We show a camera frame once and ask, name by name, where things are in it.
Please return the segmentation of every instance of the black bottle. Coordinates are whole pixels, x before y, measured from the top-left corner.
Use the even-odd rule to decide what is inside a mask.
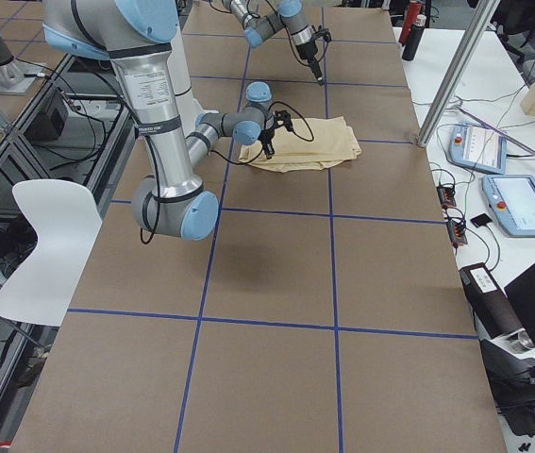
[[[425,31],[425,24],[426,16],[424,14],[418,14],[416,21],[411,25],[410,34],[406,41],[406,47],[403,49],[403,54],[401,56],[405,61],[412,61],[414,59],[416,50],[418,50],[418,44],[420,44],[420,39]]]

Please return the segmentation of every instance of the folded cloth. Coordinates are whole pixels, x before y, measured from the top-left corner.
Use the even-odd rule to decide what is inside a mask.
[[[288,132],[284,127],[276,130],[273,145],[276,153],[271,159],[261,150],[260,142],[243,146],[240,162],[272,172],[286,173],[292,170],[323,170],[345,160],[356,159],[361,154],[353,129],[346,125],[342,116],[330,120],[308,118],[307,122],[315,140],[305,142]],[[310,133],[302,120],[293,120],[294,131],[301,137],[309,138]]]

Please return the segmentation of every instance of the white chair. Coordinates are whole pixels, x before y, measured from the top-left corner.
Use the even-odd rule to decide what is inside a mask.
[[[0,316],[60,326],[101,226],[84,186],[34,179],[13,186],[13,196],[38,242],[0,290]]]

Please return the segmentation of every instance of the monitor stand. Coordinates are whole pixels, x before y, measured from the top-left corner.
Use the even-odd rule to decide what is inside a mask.
[[[535,432],[535,360],[517,359],[482,340],[481,354],[493,399],[517,436]]]

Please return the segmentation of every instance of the sticker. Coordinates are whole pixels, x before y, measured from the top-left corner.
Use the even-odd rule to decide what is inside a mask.
[[[490,293],[497,290],[497,286],[493,283],[490,275],[483,268],[471,270],[471,274],[475,279],[476,284],[483,293]]]
[[[134,109],[147,109],[158,104],[173,102],[164,71],[125,75],[125,83]]]

